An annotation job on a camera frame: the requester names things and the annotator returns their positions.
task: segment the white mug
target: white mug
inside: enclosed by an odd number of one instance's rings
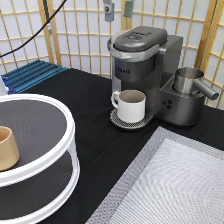
[[[117,116],[127,123],[136,123],[145,117],[145,99],[145,94],[137,90],[116,91],[111,96],[112,104],[117,108]]]

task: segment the two-tier round stand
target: two-tier round stand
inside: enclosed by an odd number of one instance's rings
[[[50,97],[0,97],[0,126],[12,129],[18,163],[0,172],[0,224],[38,223],[70,197],[80,167],[69,109]]]

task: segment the mug handle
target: mug handle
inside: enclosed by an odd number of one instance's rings
[[[112,96],[111,96],[111,102],[112,102],[113,106],[114,106],[115,108],[118,108],[118,105],[116,104],[116,102],[115,102],[115,100],[114,100],[114,96],[115,96],[115,95],[117,95],[117,96],[119,97],[120,92],[115,91],[115,92],[113,92],[113,94],[112,94]]]

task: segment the blue mat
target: blue mat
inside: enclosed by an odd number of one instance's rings
[[[67,68],[36,60],[2,76],[11,93],[22,93]]]

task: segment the black table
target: black table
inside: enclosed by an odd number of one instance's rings
[[[70,69],[26,91],[58,99],[71,110],[81,166],[71,197],[41,223],[85,223],[158,126],[224,150],[224,111],[206,106],[194,127],[178,128],[155,119],[138,132],[118,130],[109,119],[111,85],[109,79]]]

